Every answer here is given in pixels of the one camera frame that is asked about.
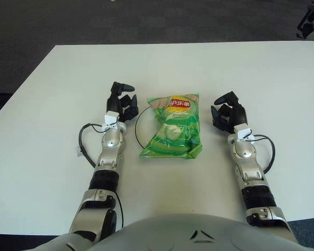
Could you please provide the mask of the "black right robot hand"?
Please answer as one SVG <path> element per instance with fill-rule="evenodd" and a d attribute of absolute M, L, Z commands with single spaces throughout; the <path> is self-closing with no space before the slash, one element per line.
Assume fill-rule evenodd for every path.
<path fill-rule="evenodd" d="M 214 127 L 233 134 L 234 126 L 248 123 L 245 108 L 238 100 L 236 94 L 230 91 L 214 101 L 211 106 Z"/>

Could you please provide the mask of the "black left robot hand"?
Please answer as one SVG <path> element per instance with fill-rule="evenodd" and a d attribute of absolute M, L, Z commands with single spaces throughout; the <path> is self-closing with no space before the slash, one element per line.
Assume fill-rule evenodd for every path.
<path fill-rule="evenodd" d="M 137 96 L 133 95 L 131 98 L 129 95 L 121 97 L 123 92 L 133 92 L 135 88 L 131 85 L 122 84 L 119 82 L 113 82 L 111 87 L 111 94 L 107 100 L 106 111 L 117 112 L 118 121 L 125 122 L 132 120 L 139 113 Z"/>

